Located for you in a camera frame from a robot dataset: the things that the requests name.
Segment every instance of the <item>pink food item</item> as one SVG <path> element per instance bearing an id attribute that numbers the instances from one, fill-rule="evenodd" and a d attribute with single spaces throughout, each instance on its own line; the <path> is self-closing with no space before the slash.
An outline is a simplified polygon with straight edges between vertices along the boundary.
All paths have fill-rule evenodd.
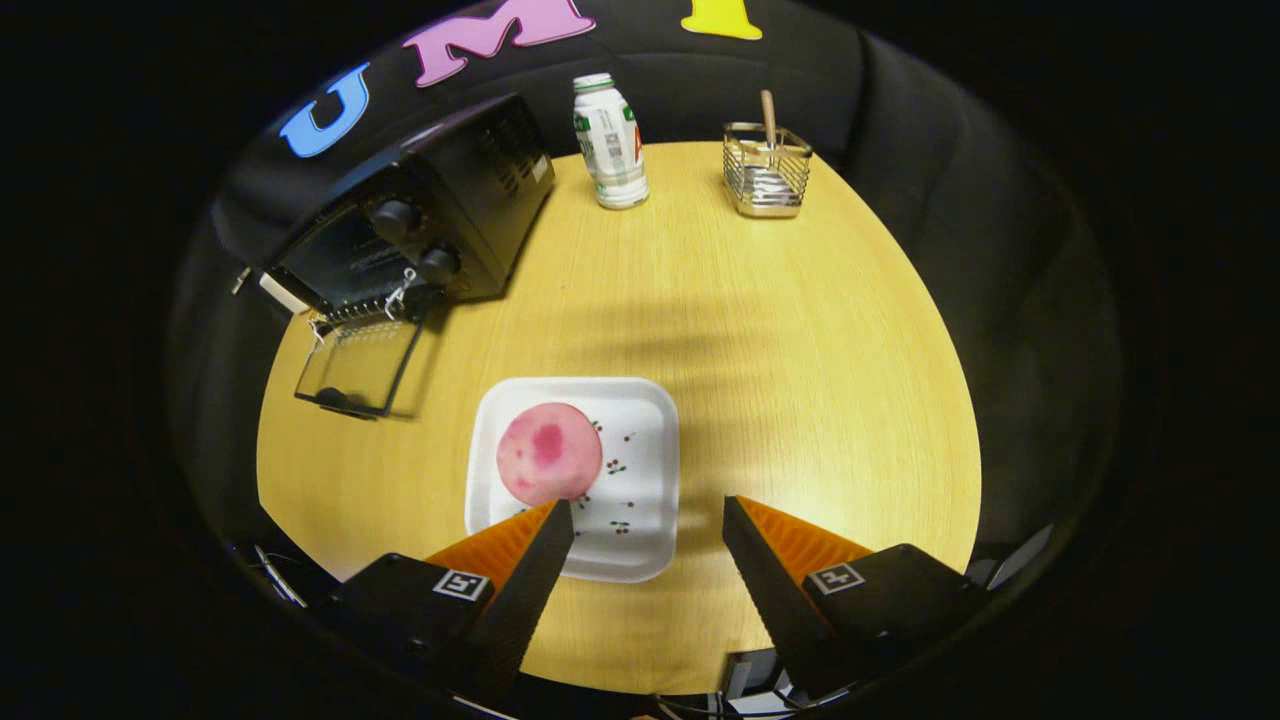
<path id="1" fill-rule="evenodd" d="M 600 474 L 600 434 L 581 410 L 544 402 L 525 410 L 498 441 L 498 475 L 525 505 L 584 495 Z"/>

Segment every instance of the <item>letter m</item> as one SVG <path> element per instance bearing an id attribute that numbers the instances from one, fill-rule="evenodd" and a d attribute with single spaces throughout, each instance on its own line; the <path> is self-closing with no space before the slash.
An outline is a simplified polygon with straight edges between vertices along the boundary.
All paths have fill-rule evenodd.
<path id="1" fill-rule="evenodd" d="M 467 67 L 467 59 L 454 58 L 451 47 L 493 58 L 517 20 L 520 33 L 511 41 L 516 47 L 572 37 L 595 27 L 595 20 L 579 14 L 573 0 L 507 0 L 490 18 L 452 18 L 404 42 L 404 47 L 417 49 L 422 63 L 417 86 L 435 85 Z"/>

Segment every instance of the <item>metal utensil holder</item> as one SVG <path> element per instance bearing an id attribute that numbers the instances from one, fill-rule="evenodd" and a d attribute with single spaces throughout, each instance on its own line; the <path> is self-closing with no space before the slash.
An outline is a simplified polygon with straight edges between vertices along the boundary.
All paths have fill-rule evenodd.
<path id="1" fill-rule="evenodd" d="M 758 133 L 760 140 L 745 140 Z M 760 123 L 724 123 L 724 184 L 737 211 L 751 218 L 791 218 L 800 213 L 809 183 L 813 147 L 786 128 L 769 147 Z"/>

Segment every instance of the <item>bottle cap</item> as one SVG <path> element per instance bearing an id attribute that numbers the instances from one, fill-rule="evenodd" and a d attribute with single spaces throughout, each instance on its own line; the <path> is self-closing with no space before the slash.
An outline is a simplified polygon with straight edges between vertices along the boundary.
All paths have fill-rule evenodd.
<path id="1" fill-rule="evenodd" d="M 602 87 L 613 87 L 613 76 L 609 73 L 593 73 L 573 78 L 573 92 L 600 90 Z"/>

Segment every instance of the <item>round wooden table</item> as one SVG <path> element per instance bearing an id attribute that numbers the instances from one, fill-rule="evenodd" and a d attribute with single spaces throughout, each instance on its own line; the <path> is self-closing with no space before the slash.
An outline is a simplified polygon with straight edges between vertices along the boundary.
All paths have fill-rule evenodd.
<path id="1" fill-rule="evenodd" d="M 728 652 L 771 647 L 721 543 L 744 495 L 878 550 L 910 542 L 963 571 L 978 525 L 978 432 L 928 291 L 820 159 L 800 215 L 749 219 L 718 142 L 645 146 L 652 197 L 596 205 L 579 155 L 502 300 L 452 307 L 375 423 L 293 397 L 311 348 L 289 324 L 262 400 L 259 495 L 347 579 L 385 552 L 463 537 L 476 406 L 511 377 L 639 375 L 680 411 L 676 557 L 640 584 L 561 578 L 525 673 L 632 693 L 698 693 Z"/>

